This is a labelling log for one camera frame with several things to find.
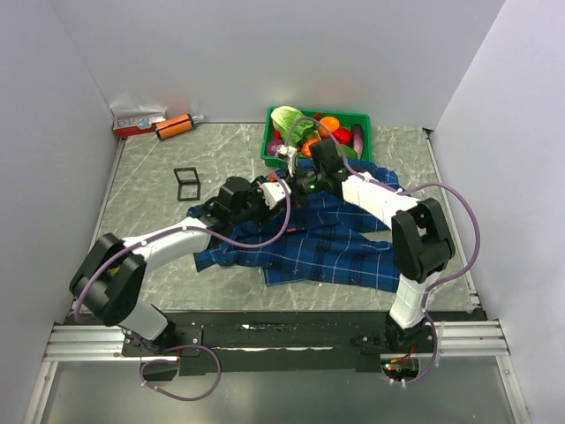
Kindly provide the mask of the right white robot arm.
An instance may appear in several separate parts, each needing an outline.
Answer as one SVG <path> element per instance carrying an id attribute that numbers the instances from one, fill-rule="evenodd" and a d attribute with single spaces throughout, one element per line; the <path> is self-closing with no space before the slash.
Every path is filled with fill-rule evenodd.
<path id="1" fill-rule="evenodd" d="M 455 255 L 455 245 L 441 204 L 418 200 L 382 184 L 368 172 L 354 170 L 340 146 L 320 140 L 310 147 L 313 170 L 298 168 L 298 151 L 286 145 L 276 154 L 287 161 L 286 184 L 300 200 L 325 191 L 363 209 L 392 234 L 394 261 L 400 271 L 388 311 L 386 342 L 405 352 L 421 336 L 429 290 Z"/>

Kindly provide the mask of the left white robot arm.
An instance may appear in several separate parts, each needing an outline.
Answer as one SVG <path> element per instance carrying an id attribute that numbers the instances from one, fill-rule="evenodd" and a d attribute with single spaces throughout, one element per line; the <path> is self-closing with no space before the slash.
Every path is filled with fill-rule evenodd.
<path id="1" fill-rule="evenodd" d="M 291 190 L 273 175 L 248 181 L 230 177 L 218 194 L 179 223 L 133 238 L 108 233 L 99 237 L 70 282 L 74 313 L 87 307 L 104 325 L 120 326 L 143 338 L 153 354 L 169 352 L 175 325 L 139 294 L 147 274 L 188 254 L 224 241 L 233 246 L 233 228 L 250 220 L 270 219 L 290 212 Z"/>

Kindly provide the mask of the blue plaid shirt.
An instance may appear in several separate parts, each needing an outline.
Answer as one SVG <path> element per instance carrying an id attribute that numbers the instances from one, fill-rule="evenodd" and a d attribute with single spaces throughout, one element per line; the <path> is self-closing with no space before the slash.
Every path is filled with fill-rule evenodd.
<path id="1" fill-rule="evenodd" d="M 363 209 L 329 193 L 314 193 L 302 208 L 259 226 L 234 228 L 232 245 L 221 242 L 193 256 L 203 271 L 214 265 L 260 268 L 268 285 L 312 280 L 395 292 L 400 271 L 393 246 L 367 234 L 386 225 Z"/>

